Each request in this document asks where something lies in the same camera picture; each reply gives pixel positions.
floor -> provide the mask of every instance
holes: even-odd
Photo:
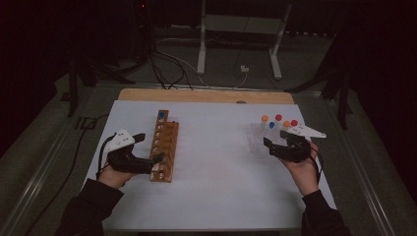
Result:
[[[156,71],[165,84],[182,80],[172,89],[260,89],[283,91],[314,77],[331,45],[331,38],[285,35],[278,50],[282,80],[272,76],[268,46],[273,38],[255,40],[250,36],[214,33],[208,44],[206,73],[195,72],[199,50],[195,31],[159,33],[157,50],[177,58],[182,68],[155,53]],[[249,72],[240,72],[240,66]],[[68,76],[57,81],[57,95],[21,134],[0,159],[0,232],[2,235],[25,235],[71,171],[65,187],[34,225],[29,235],[52,235],[69,199],[82,188],[91,158],[98,145],[105,118],[93,130],[76,129],[80,117],[107,114],[112,101],[123,88],[160,88],[150,62],[128,75],[134,85],[121,85],[102,78],[94,88],[80,83],[80,105],[73,117],[67,117],[69,104],[61,101],[68,91]],[[188,76],[181,77],[182,70]],[[320,91],[324,83],[293,94],[307,124],[328,134],[318,141],[328,157],[325,173],[336,205],[353,235],[416,235],[417,209],[407,195],[393,168],[384,145],[362,109],[353,90],[349,93],[351,113],[346,116],[347,131],[335,118],[337,97],[324,100]],[[299,229],[280,235],[299,235]],[[277,232],[142,232],[143,235],[277,235]],[[136,232],[106,232],[106,235],[137,235]]]

desk leg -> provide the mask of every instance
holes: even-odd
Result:
[[[278,52],[279,43],[281,42],[282,37],[285,32],[285,26],[286,26],[290,11],[291,11],[291,5],[288,5],[281,21],[281,27],[279,29],[278,34],[276,35],[275,46],[269,49],[269,58],[270,58],[270,63],[272,65],[273,77],[276,80],[282,79],[281,70],[279,69],[278,59],[276,58],[276,53]]]
[[[206,64],[206,0],[203,0],[200,52],[199,52],[199,61],[197,63],[198,75],[202,76],[205,74],[205,64]]]

test tube rack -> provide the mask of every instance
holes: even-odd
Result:
[[[164,153],[164,158],[153,167],[152,182],[172,182],[179,123],[168,122],[168,113],[168,110],[159,110],[156,118],[150,158],[160,153]]]

